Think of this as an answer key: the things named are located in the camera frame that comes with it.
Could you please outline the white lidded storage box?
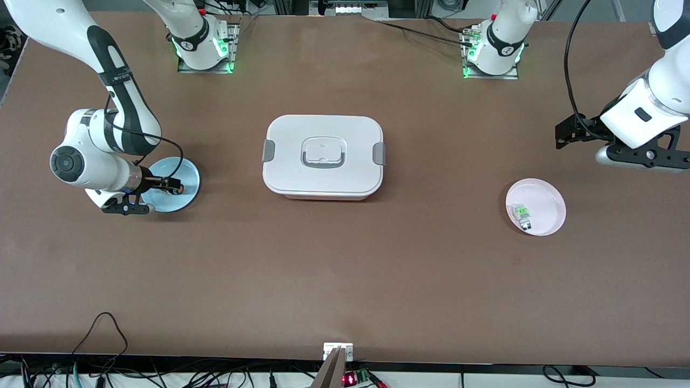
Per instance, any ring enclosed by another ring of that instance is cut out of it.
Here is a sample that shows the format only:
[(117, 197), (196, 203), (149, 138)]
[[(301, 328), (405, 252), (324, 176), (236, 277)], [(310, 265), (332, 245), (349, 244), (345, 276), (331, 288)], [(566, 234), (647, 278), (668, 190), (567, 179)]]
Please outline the white lidded storage box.
[(379, 123), (348, 115), (283, 115), (268, 127), (262, 177), (291, 199), (363, 200), (380, 188), (386, 145)]

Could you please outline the light blue round plate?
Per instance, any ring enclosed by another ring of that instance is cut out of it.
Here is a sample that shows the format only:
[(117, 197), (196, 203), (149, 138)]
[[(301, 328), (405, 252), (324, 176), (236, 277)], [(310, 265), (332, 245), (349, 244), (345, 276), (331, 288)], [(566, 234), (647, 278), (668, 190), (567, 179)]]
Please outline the light blue round plate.
[(180, 194), (170, 194), (153, 188), (144, 192), (141, 199), (146, 204), (152, 205), (155, 211), (160, 213), (179, 211), (191, 204), (197, 197), (201, 185), (201, 175), (196, 165), (187, 158), (163, 158), (152, 164), (149, 170), (157, 176), (172, 175), (173, 178), (179, 179), (183, 186), (183, 191)]

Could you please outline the pink round plate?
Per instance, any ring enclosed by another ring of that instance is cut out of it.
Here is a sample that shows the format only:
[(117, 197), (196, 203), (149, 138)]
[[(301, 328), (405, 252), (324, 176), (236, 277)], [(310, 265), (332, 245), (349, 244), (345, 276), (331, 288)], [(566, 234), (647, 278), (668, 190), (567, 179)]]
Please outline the pink round plate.
[[(523, 231), (515, 222), (512, 206), (524, 204), (530, 212), (532, 228)], [(567, 209), (560, 192), (548, 182), (537, 178), (526, 178), (515, 182), (507, 191), (505, 206), (510, 221), (518, 230), (533, 236), (552, 235), (563, 226)]]

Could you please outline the circuit board red display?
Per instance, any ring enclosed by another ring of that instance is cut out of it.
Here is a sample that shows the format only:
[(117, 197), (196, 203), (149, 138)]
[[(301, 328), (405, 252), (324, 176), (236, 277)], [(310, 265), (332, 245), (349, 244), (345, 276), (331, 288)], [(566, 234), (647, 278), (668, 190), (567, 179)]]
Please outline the circuit board red display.
[(342, 377), (343, 388), (352, 388), (352, 386), (358, 386), (370, 382), (370, 373), (367, 369), (346, 371)]

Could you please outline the green push-button switch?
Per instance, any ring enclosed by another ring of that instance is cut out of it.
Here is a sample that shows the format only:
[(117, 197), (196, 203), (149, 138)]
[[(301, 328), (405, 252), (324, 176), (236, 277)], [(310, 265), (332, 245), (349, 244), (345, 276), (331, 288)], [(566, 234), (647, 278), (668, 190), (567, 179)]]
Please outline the green push-button switch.
[(530, 221), (530, 212), (528, 208), (520, 203), (512, 206), (513, 216), (517, 225), (523, 231), (528, 231), (532, 228), (532, 221)]

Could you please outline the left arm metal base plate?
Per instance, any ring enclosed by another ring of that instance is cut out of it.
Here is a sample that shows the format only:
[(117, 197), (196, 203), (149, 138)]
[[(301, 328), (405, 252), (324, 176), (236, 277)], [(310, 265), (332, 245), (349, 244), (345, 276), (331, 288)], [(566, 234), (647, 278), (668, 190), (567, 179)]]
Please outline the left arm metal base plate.
[(521, 59), (520, 54), (525, 48), (522, 44), (517, 50), (517, 54), (511, 61), (510, 69), (503, 74), (490, 74), (483, 71), (477, 66), (475, 60), (479, 55), (482, 48), (481, 43), (481, 24), (471, 25), (463, 29), (462, 33), (459, 33), (459, 37), (462, 43), (469, 43), (469, 47), (462, 47), (461, 53), (463, 54), (463, 77), (465, 79), (502, 79), (502, 80), (516, 80), (519, 79), (518, 63)]

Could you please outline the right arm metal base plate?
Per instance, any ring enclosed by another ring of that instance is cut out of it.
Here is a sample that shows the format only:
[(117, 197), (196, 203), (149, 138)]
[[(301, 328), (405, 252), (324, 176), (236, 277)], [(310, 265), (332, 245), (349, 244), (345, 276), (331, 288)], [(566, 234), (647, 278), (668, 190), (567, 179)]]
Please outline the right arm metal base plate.
[(231, 74), (234, 71), (240, 24), (217, 20), (213, 32), (194, 52), (183, 51), (174, 43), (178, 73)]

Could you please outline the aluminium frame with label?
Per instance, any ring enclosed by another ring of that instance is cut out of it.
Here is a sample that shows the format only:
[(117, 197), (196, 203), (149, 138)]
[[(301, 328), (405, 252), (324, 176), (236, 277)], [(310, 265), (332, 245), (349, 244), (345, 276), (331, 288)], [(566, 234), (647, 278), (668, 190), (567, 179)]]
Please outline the aluminium frame with label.
[(368, 19), (387, 19), (387, 0), (308, 0), (311, 16), (363, 16)]

